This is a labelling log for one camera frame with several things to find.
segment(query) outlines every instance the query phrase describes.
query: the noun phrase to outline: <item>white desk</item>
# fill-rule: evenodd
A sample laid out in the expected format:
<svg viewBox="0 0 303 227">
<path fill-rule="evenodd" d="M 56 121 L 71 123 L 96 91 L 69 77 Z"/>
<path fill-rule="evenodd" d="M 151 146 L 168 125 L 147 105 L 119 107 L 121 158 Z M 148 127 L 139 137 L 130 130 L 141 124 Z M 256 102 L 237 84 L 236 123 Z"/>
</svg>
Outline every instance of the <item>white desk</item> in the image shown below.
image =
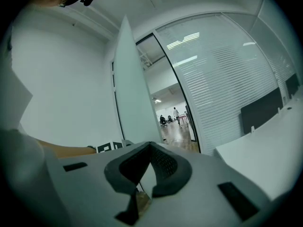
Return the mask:
<svg viewBox="0 0 303 227">
<path fill-rule="evenodd" d="M 270 199 L 290 190 L 303 163 L 303 87 L 272 119 L 216 147 L 220 157 L 257 184 Z"/>
</svg>

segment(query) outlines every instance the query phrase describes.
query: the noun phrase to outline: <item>white shirt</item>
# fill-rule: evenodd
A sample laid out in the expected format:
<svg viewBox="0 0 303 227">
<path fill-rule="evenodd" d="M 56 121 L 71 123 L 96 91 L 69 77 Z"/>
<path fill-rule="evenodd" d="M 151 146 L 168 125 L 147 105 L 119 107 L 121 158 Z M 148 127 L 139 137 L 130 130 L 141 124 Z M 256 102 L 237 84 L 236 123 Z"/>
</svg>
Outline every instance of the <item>white shirt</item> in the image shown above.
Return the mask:
<svg viewBox="0 0 303 227">
<path fill-rule="evenodd" d="M 175 115 L 175 117 L 179 117 L 179 112 L 177 109 L 174 110 L 174 115 Z"/>
</svg>

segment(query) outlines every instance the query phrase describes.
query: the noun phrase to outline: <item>ceiling light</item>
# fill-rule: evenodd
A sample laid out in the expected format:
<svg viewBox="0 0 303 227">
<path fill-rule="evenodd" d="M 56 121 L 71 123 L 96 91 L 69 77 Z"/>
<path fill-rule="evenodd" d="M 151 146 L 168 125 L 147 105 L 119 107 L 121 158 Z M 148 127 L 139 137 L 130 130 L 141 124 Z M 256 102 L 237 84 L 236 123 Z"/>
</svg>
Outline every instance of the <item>ceiling light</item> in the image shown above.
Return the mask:
<svg viewBox="0 0 303 227">
<path fill-rule="evenodd" d="M 247 43 L 244 43 L 243 46 L 250 45 L 250 44 L 256 44 L 256 43 L 255 42 L 247 42 Z"/>
<path fill-rule="evenodd" d="M 167 48 L 168 48 L 169 50 L 171 50 L 172 48 L 178 46 L 179 44 L 182 44 L 182 43 L 184 43 L 184 42 L 186 42 L 186 41 L 189 41 L 189 40 L 197 39 L 197 38 L 199 38 L 199 37 L 200 37 L 200 32 L 194 33 L 194 34 L 191 34 L 191 35 L 187 35 L 187 36 L 185 36 L 185 37 L 183 38 L 183 41 L 182 41 L 182 42 L 180 42 L 179 40 L 177 40 L 177 41 L 175 41 L 174 43 L 171 43 L 171 44 L 167 45 Z"/>
<path fill-rule="evenodd" d="M 172 66 L 173 66 L 173 67 L 177 67 L 177 66 L 179 66 L 179 65 L 182 65 L 182 64 L 184 64 L 184 63 L 186 63 L 186 62 L 195 60 L 195 59 L 197 59 L 197 58 L 198 58 L 198 56 L 195 55 L 195 56 L 193 56 L 193 57 L 190 57 L 190 58 L 187 58 L 187 59 L 185 59 L 185 60 L 179 61 L 179 62 L 173 64 Z"/>
</svg>

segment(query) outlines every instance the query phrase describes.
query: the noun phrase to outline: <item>gray device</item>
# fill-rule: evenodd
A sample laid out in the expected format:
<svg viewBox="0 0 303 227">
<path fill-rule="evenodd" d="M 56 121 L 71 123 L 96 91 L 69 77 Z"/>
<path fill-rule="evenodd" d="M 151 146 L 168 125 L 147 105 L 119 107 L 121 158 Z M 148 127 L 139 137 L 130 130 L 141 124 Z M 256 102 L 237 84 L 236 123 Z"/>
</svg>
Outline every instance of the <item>gray device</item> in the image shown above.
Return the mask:
<svg viewBox="0 0 303 227">
<path fill-rule="evenodd" d="M 18 131 L 0 136 L 10 188 L 52 226 L 255 226 L 270 206 L 253 182 L 215 157 L 143 142 L 57 159 Z M 149 163 L 157 183 L 138 218 L 134 194 Z"/>
</svg>

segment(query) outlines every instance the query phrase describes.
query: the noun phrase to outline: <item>doorway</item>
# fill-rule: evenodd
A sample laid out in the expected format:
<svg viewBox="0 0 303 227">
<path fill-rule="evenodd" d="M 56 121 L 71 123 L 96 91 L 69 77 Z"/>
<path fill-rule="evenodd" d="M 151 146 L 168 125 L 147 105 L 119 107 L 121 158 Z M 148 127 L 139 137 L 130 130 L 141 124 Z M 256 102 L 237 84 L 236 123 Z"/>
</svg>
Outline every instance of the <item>doorway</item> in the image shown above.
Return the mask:
<svg viewBox="0 0 303 227">
<path fill-rule="evenodd" d="M 137 49 L 164 142 L 200 152 L 190 109 L 162 47 L 151 34 L 137 43 Z"/>
</svg>

